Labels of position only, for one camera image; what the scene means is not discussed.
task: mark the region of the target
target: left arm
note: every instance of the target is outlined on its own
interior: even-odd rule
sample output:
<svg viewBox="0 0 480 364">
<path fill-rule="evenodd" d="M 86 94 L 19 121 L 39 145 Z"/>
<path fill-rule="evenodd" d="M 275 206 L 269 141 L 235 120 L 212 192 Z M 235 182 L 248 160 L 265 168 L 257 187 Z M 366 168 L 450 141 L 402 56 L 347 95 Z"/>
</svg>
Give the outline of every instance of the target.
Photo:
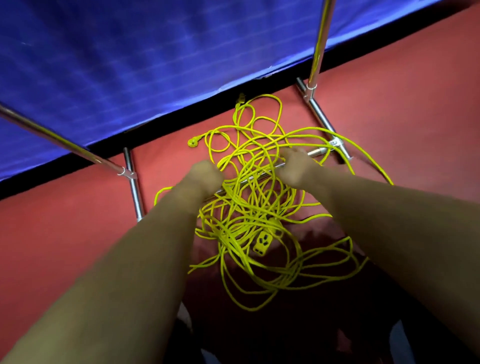
<svg viewBox="0 0 480 364">
<path fill-rule="evenodd" d="M 195 164 L 2 364 L 161 360 L 183 296 L 198 210 L 222 181 L 209 161 Z"/>
</svg>

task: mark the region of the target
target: blue tarp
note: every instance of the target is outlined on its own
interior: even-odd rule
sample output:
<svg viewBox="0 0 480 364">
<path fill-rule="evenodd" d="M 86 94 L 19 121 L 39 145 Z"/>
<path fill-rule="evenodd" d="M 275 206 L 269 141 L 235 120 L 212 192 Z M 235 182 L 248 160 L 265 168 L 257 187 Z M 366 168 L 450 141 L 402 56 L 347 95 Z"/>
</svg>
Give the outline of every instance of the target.
<svg viewBox="0 0 480 364">
<path fill-rule="evenodd" d="M 327 47 L 437 0 L 337 0 Z M 0 0 L 0 100 L 81 145 L 313 54 L 320 0 Z M 67 151 L 0 119 L 0 180 Z"/>
</svg>

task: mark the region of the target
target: yellow extension cord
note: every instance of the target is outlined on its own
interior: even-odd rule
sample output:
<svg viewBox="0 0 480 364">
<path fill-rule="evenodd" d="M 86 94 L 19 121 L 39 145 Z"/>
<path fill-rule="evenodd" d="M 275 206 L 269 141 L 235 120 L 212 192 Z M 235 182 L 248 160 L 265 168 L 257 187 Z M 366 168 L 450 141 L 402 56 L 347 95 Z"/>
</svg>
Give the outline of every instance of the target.
<svg viewBox="0 0 480 364">
<path fill-rule="evenodd" d="M 255 116 L 255 108 L 251 105 L 251 102 L 260 97 L 270 97 L 278 101 L 280 107 L 276 120 L 267 116 Z M 235 178 L 225 180 L 223 183 L 226 194 L 216 194 L 214 199 L 200 209 L 201 227 L 195 229 L 195 233 L 199 237 L 217 240 L 218 254 L 199 264 L 191 265 L 189 273 L 197 268 L 209 267 L 220 261 L 223 285 L 230 298 L 244 310 L 257 311 L 269 303 L 279 290 L 304 290 L 322 283 L 348 279 L 357 274 L 368 261 L 368 258 L 364 258 L 361 263 L 359 262 L 353 251 L 352 239 L 348 236 L 329 246 L 318 247 L 305 252 L 302 251 L 298 240 L 282 223 L 303 224 L 315 218 L 331 218 L 332 216 L 323 213 L 302 220 L 292 219 L 292 215 L 301 207 L 317 206 L 320 203 L 304 203 L 304 191 L 297 191 L 284 185 L 275 175 L 274 165 L 282 159 L 279 156 L 280 148 L 290 146 L 326 147 L 328 148 L 327 153 L 320 161 L 316 161 L 320 165 L 325 162 L 333 149 L 341 155 L 350 172 L 355 174 L 349 161 L 338 148 L 329 144 L 325 138 L 319 135 L 305 133 L 306 131 L 325 132 L 337 136 L 356 147 L 390 184 L 393 183 L 385 171 L 367 152 L 351 140 L 337 133 L 319 127 L 301 128 L 285 133 L 279 124 L 282 114 L 282 102 L 276 96 L 260 95 L 250 101 L 244 101 L 244 96 L 241 95 L 233 113 L 233 125 L 217 127 L 188 141 L 190 147 L 196 147 L 198 142 L 204 139 L 211 161 L 221 171 L 230 165 L 236 172 Z M 240 126 L 240 120 L 246 108 L 252 110 L 252 117 L 245 126 Z M 255 122 L 260 119 L 273 123 L 274 127 L 270 133 L 265 134 L 254 128 Z M 226 133 L 232 129 L 236 131 L 236 141 L 232 141 L 229 134 Z M 221 135 L 226 140 L 227 145 L 225 148 L 214 149 L 212 147 L 214 135 Z M 246 138 L 246 141 L 243 143 L 240 143 L 241 135 Z M 288 138 L 309 138 L 312 140 L 311 143 L 291 143 L 288 141 Z M 232 152 L 216 162 L 214 153 L 226 152 L 229 148 L 233 149 Z M 267 172 L 268 177 L 259 180 L 258 176 L 263 172 Z M 244 180 L 248 180 L 248 183 L 242 185 L 241 182 Z M 159 195 L 171 188 L 166 187 L 158 191 L 155 196 L 155 205 Z M 266 254 L 266 250 L 273 239 L 278 240 L 285 248 L 286 263 L 283 267 L 269 267 L 255 259 L 255 257 L 261 257 Z M 289 248 L 288 244 L 286 244 L 287 241 L 289 245 L 293 244 L 293 247 Z M 308 260 L 329 251 L 342 253 L 345 257 L 335 262 L 305 265 Z M 229 255 L 261 289 L 258 291 L 247 291 L 240 287 L 227 269 L 226 255 Z M 353 262 L 355 268 L 344 276 L 336 277 L 307 273 L 312 268 L 339 266 L 347 262 L 350 264 Z M 272 272 L 276 274 L 276 278 L 271 280 L 262 279 L 254 273 L 253 269 L 264 269 Z M 225 275 L 240 292 L 244 294 L 268 295 L 268 297 L 257 307 L 247 307 L 241 304 L 228 288 Z M 291 284 L 299 276 L 316 279 L 316 281 L 302 287 L 292 286 Z"/>
</svg>

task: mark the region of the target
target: forearm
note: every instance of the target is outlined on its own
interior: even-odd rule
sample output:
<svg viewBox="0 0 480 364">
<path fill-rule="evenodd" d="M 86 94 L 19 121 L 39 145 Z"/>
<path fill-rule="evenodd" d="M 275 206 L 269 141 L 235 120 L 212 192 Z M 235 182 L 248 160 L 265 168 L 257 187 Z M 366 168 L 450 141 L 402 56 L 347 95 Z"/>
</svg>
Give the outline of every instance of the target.
<svg viewBox="0 0 480 364">
<path fill-rule="evenodd" d="M 311 192 L 379 267 L 480 353 L 480 207 L 327 168 Z"/>
<path fill-rule="evenodd" d="M 149 363 L 176 317 L 204 194 L 182 182 L 23 337 L 5 363 Z"/>
</svg>

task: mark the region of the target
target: blurred hand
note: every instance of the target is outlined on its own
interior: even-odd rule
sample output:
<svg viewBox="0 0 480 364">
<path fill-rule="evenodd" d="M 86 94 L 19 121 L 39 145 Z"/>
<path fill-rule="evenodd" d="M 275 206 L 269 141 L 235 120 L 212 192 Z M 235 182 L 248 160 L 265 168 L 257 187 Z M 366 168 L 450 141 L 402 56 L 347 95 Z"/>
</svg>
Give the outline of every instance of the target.
<svg viewBox="0 0 480 364">
<path fill-rule="evenodd" d="M 203 198 L 209 198 L 222 187 L 223 173 L 209 160 L 195 163 L 182 182 L 192 188 L 200 188 Z"/>
<path fill-rule="evenodd" d="M 298 148 L 282 148 L 280 155 L 285 158 L 285 165 L 275 173 L 283 183 L 298 190 L 307 191 L 313 175 L 312 172 L 321 168 L 307 153 Z"/>
</svg>

